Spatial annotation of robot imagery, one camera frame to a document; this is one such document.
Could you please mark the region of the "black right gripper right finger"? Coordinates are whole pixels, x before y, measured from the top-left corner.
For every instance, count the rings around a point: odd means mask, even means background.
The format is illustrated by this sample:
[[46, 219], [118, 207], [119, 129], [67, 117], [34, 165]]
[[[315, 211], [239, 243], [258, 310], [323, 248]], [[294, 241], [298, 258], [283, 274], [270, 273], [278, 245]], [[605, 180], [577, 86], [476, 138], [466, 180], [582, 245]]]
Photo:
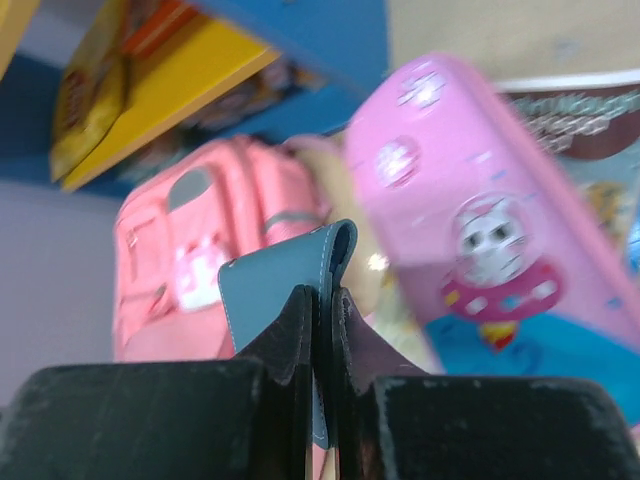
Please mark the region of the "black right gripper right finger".
[[581, 379], [431, 375], [332, 299], [340, 479], [635, 479], [639, 455], [605, 390]]

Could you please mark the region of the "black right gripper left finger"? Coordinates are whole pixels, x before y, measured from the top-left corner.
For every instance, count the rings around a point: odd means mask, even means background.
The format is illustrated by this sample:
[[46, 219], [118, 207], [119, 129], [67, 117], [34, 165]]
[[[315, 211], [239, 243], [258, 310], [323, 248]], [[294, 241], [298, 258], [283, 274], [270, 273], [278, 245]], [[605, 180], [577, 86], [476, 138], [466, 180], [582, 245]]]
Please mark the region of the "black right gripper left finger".
[[1, 419], [5, 479], [308, 479], [313, 292], [229, 360], [48, 367]]

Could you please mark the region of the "teal leather card wallet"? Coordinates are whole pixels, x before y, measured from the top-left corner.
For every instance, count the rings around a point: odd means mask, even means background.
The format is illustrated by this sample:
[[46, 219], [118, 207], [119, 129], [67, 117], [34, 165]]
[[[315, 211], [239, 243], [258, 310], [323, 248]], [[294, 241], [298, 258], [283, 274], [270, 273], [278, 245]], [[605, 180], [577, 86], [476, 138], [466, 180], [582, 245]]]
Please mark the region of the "teal leather card wallet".
[[350, 219], [319, 227], [225, 264], [219, 287], [236, 352], [258, 337], [280, 314], [297, 285], [314, 294], [312, 314], [313, 441], [322, 449], [334, 444], [328, 374], [333, 293], [340, 288], [357, 244], [358, 231]]

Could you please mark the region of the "pink student backpack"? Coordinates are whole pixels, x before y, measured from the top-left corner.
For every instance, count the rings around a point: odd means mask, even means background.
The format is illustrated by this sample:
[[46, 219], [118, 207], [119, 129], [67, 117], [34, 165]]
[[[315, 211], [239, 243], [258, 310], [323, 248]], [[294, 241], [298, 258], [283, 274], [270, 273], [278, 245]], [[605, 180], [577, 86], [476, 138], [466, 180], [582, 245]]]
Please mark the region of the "pink student backpack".
[[211, 141], [137, 187], [114, 226], [115, 360], [231, 357], [219, 269], [327, 214], [302, 162], [246, 136]]

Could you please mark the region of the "pink blue pencil case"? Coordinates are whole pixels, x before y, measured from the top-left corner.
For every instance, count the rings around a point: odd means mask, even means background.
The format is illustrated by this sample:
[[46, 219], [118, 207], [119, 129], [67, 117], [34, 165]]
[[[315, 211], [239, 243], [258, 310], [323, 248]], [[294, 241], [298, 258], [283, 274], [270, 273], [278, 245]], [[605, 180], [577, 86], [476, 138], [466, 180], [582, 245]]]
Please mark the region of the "pink blue pencil case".
[[638, 290], [592, 213], [473, 68], [443, 54], [405, 64], [354, 114], [345, 148], [419, 322], [551, 314], [638, 339]]

